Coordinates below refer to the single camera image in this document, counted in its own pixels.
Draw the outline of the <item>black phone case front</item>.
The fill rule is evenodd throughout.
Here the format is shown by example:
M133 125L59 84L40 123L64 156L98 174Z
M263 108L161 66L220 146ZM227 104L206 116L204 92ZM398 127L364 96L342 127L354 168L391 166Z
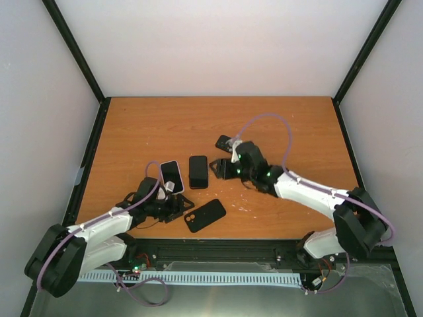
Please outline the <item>black phone case front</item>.
M184 221L191 233L197 233L224 216L226 216L224 206L220 200L213 199L205 205L187 213L184 216Z

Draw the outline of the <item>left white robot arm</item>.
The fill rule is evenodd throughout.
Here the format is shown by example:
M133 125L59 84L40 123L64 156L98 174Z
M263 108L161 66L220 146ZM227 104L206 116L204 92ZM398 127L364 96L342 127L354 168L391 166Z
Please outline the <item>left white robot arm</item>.
M93 269L117 261L132 265L137 260L137 247L130 230L149 217L169 223L194 208L192 201L173 189L172 182L162 184L146 177L137 191L108 212L80 225L52 225L32 253L24 274L38 289L58 298Z

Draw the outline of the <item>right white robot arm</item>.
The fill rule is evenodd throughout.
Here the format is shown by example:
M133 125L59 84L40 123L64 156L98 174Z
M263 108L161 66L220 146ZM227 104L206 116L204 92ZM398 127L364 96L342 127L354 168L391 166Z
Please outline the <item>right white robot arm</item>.
M215 146L230 154L229 158L210 163L217 178L250 182L261 193L304 205L334 223L331 229L310 232L303 237L297 247L297 255L302 260L339 253L367 258L382 243L389 224L365 189L330 188L304 179L283 166L270 165L251 141L234 141L222 135Z

